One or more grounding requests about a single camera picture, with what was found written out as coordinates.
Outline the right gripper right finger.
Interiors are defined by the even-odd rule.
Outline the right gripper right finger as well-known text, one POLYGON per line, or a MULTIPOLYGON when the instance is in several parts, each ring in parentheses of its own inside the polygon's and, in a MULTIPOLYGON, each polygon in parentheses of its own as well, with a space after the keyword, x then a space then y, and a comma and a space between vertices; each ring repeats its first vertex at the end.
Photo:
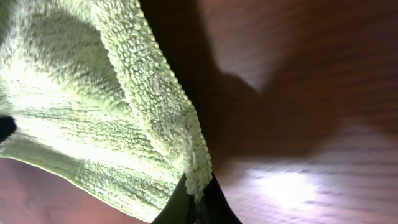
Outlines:
POLYGON ((242 224, 229 206, 213 175, 199 202, 187 194, 181 176, 172 196, 152 224, 242 224))

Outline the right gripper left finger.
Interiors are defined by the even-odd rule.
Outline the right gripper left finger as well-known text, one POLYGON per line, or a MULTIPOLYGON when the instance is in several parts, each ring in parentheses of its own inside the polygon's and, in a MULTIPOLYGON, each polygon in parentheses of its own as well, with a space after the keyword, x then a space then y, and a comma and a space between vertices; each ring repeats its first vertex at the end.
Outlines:
POLYGON ((5 141, 17 129, 14 118, 11 116, 0 117, 0 141, 5 141))

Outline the light green cloth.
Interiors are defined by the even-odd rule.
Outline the light green cloth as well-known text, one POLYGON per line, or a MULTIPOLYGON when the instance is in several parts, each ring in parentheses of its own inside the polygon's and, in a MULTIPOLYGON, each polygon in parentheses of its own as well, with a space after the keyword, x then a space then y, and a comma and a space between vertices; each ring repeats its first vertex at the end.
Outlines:
POLYGON ((197 112, 138 0, 2 1, 1 156, 153 221, 212 179, 197 112))

